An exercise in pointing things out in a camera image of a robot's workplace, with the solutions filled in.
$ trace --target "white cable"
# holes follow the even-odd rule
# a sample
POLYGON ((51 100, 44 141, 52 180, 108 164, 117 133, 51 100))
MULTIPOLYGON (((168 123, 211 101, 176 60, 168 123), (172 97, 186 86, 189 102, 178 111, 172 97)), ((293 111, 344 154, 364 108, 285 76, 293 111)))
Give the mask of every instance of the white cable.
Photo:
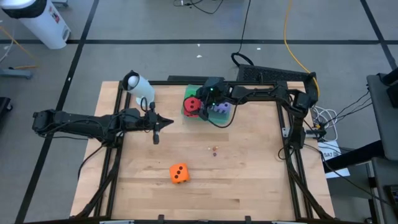
MULTIPOLYGON (((12 20, 12 38, 14 38, 14 34, 15 34, 15 25, 14 25, 14 20, 12 20)), ((14 41, 11 40, 11 44, 8 46, 6 53, 0 58, 0 63, 8 56, 8 53, 10 52, 13 43, 14 41)))
POLYGON ((335 125, 336 122, 337 122, 337 119, 333 119, 333 118, 335 118, 337 116, 336 111, 334 111, 332 109, 324 109, 324 108, 322 108, 320 106, 315 106, 313 108, 313 110, 317 114, 316 117, 313 120, 314 123, 320 123, 321 122, 320 118, 324 119, 325 122, 328 121, 328 120, 331 120, 332 125, 329 125, 329 123, 326 124, 325 129, 333 128, 333 130, 335 132, 335 136, 336 137, 333 140, 326 139, 325 137, 322 137, 322 139, 325 140, 325 141, 336 141, 338 139, 337 129, 336 129, 336 125, 335 125))

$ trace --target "wooden table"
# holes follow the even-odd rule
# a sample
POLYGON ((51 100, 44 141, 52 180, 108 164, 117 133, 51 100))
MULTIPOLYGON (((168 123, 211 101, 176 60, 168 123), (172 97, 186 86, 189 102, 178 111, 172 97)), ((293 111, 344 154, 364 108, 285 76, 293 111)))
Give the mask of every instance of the wooden table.
MULTIPOLYGON (((288 85, 303 89, 299 82, 288 85)), ((220 129, 181 115, 185 87, 154 86, 156 112, 174 120, 160 132, 159 145, 153 145, 152 133, 125 135, 112 219, 156 220, 163 214, 167 220, 243 220, 245 215, 252 220, 295 220, 286 164, 277 158, 282 138, 276 103, 241 105, 233 124, 220 129), (208 150, 213 146, 219 147, 217 156, 208 150), (175 185, 169 167, 180 162, 187 163, 192 180, 175 185)), ((96 116, 113 113, 117 88, 118 82, 103 82, 96 116)), ((139 108, 135 98, 130 108, 139 108)), ((305 143, 317 147, 316 140, 305 143)), ((89 140, 86 156, 99 145, 89 140)), ((301 154, 308 189, 333 216, 319 153, 304 147, 301 154)), ((71 215, 80 212, 98 189, 104 155, 103 149, 82 169, 71 215)), ((297 192, 305 216, 302 195, 297 192)), ((102 208, 107 199, 105 193, 102 208)))

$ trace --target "orange die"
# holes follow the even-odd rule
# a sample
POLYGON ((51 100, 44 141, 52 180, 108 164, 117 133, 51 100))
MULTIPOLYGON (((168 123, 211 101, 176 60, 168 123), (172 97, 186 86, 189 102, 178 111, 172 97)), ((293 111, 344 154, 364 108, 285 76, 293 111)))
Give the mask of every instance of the orange die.
POLYGON ((180 184, 190 180, 187 165, 185 163, 172 165, 170 167, 170 178, 173 184, 180 184))

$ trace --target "red object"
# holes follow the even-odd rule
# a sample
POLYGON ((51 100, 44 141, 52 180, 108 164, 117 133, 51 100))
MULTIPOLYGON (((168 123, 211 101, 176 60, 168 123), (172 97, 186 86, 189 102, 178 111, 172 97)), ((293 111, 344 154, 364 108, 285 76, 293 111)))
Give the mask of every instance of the red object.
POLYGON ((187 165, 185 163, 172 165, 170 167, 170 178, 173 184, 181 184, 190 180, 187 165))
POLYGON ((189 118, 198 118, 199 115, 191 114, 191 112, 200 109, 200 100, 195 97, 189 97, 184 101, 184 115, 189 118))

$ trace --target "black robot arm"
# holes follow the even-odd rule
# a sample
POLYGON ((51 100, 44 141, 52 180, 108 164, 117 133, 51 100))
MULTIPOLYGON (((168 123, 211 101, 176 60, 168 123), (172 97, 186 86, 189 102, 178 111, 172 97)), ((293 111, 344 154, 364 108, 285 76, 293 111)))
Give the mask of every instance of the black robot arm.
POLYGON ((96 138, 107 145, 112 144, 120 132, 153 131, 154 144, 158 144, 159 131, 173 121, 156 114, 155 103, 151 103, 149 108, 144 116, 140 115, 139 110, 129 108, 118 114, 100 117, 45 110, 34 113, 32 129, 42 137, 60 131, 96 138))
POLYGON ((294 149, 301 149, 305 139, 304 118, 308 114, 309 108, 317 102, 316 98, 311 97, 313 95, 299 90, 290 90, 283 86, 247 89, 243 86, 229 85, 224 82, 223 78, 209 78, 197 90, 195 98, 203 103, 203 107, 197 111, 197 114, 204 120, 208 120, 207 108, 218 103, 228 102, 232 105, 242 105, 249 101, 276 101, 294 118, 287 144, 294 149))

